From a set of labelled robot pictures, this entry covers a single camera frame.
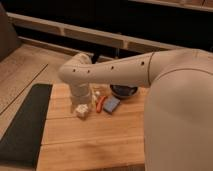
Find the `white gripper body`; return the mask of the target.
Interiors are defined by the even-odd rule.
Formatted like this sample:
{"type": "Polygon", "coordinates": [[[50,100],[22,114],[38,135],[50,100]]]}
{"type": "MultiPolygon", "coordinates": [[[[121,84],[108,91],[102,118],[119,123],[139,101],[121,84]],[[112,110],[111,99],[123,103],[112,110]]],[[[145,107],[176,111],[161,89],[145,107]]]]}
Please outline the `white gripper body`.
{"type": "Polygon", "coordinates": [[[70,85],[72,110],[75,110],[79,105],[92,103],[92,93],[88,84],[70,85]]]}

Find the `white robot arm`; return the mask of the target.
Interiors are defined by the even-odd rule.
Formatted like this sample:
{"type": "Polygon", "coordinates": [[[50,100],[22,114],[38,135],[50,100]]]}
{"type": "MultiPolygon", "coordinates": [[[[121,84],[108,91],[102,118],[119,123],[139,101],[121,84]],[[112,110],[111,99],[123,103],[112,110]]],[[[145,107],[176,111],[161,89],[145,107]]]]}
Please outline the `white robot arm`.
{"type": "Polygon", "coordinates": [[[83,54],[59,69],[78,103],[90,83],[143,86],[146,171],[213,171],[213,53],[151,52],[93,64],[83,54]]]}

